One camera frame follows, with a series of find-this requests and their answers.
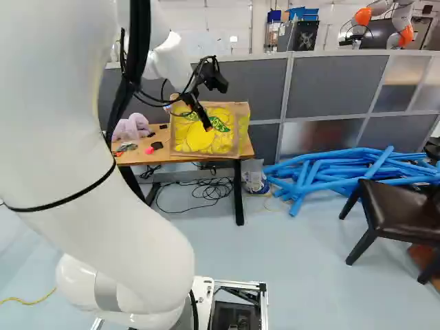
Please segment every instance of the pink plush toy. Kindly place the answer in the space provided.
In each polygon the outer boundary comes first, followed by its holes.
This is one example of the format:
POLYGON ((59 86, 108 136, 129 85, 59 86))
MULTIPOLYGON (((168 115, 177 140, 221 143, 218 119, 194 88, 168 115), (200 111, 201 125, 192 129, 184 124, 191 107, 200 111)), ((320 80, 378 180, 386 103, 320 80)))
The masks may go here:
POLYGON ((111 136, 111 141, 138 140, 151 133, 149 121, 141 113, 132 113, 129 119, 121 119, 111 136))

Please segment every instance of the desk leg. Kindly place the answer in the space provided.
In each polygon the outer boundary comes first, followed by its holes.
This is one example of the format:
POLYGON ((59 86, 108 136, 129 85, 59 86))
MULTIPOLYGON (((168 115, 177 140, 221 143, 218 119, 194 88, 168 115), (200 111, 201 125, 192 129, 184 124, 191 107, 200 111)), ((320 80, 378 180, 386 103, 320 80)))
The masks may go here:
POLYGON ((136 180, 135 175, 133 174, 133 171, 131 170, 130 166, 119 166, 119 171, 122 174, 122 177, 124 178, 126 184, 129 185, 130 189, 142 200, 144 201, 144 193, 142 192, 138 181, 136 180))
POLYGON ((160 183, 159 182, 154 182, 153 186, 151 187, 150 192, 148 193, 148 195, 145 197, 145 204, 150 206, 153 205, 154 200, 156 199, 156 195, 157 192, 160 189, 160 183))
POLYGON ((241 200, 241 161, 234 160, 234 204, 235 204, 235 223, 237 226, 245 224, 243 214, 243 201, 241 200))

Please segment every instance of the yellow bag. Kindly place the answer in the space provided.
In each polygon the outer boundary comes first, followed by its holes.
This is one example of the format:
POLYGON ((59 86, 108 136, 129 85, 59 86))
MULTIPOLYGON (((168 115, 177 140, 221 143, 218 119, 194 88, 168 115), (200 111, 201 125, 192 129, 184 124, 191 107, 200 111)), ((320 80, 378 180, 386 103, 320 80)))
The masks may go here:
MULTIPOLYGON (((171 116, 171 155, 221 156, 236 158, 248 138, 250 108, 247 102, 200 102, 212 123, 206 132, 199 116, 193 112, 185 117, 171 116)), ((173 113, 189 113, 190 108, 179 101, 172 104, 173 113)))

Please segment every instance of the wooden desk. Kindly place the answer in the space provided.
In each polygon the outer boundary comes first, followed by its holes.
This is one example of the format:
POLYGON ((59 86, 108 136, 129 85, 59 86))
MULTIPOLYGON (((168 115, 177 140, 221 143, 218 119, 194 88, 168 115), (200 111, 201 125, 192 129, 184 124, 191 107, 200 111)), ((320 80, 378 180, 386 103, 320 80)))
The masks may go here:
MULTIPOLYGON (((170 155, 170 124, 168 124, 167 129, 160 129, 159 124, 149 125, 150 128, 156 133, 153 137, 143 137, 137 143, 138 148, 134 151, 127 151, 121 156, 116 157, 116 163, 119 166, 120 172, 124 177, 127 184, 130 186, 131 190, 137 194, 141 199, 144 198, 142 191, 139 187, 138 181, 136 180, 133 171, 130 166, 135 165, 152 165, 160 163, 183 163, 183 162, 212 162, 221 160, 232 160, 234 162, 234 204, 235 204, 235 223, 238 226, 244 225, 244 215, 243 215, 243 202, 241 200, 241 160, 246 160, 253 158, 255 156, 254 149, 250 142, 249 136, 247 136, 247 143, 243 149, 242 154, 239 158, 224 158, 217 156, 172 156, 170 155), (145 153, 147 149, 153 142, 160 141, 164 145, 164 148, 154 151, 151 155, 145 153)), ((121 142, 113 142, 111 144, 111 150, 116 151, 116 149, 121 145, 121 142)), ((150 193, 145 197, 145 202, 151 206, 154 199, 156 198, 157 192, 160 189, 159 183, 153 183, 153 187, 150 193)))
MULTIPOLYGON (((170 124, 167 129, 160 129, 159 124, 149 125, 151 129, 156 133, 153 137, 143 137, 138 143, 138 148, 134 151, 127 151, 120 157, 116 157, 116 164, 118 166, 135 166, 135 165, 152 165, 160 163, 185 163, 185 162, 213 162, 218 160, 227 160, 231 158, 217 157, 217 156, 172 156, 170 155, 170 124), (156 150, 151 155, 145 153, 153 142, 160 141, 164 145, 164 148, 156 150)), ((113 142, 111 144, 111 150, 116 149, 121 145, 121 141, 113 142)), ((247 143, 245 148, 240 154, 239 159, 245 160, 255 156, 254 149, 250 143, 249 136, 247 136, 247 143)))

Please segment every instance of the red object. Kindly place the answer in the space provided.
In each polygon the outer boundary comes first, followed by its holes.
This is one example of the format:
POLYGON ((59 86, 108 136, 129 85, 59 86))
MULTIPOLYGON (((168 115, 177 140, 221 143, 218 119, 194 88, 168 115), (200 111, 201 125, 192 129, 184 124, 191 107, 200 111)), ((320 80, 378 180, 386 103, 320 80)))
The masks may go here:
POLYGON ((371 8, 360 8, 355 14, 357 24, 367 26, 371 19, 371 8))

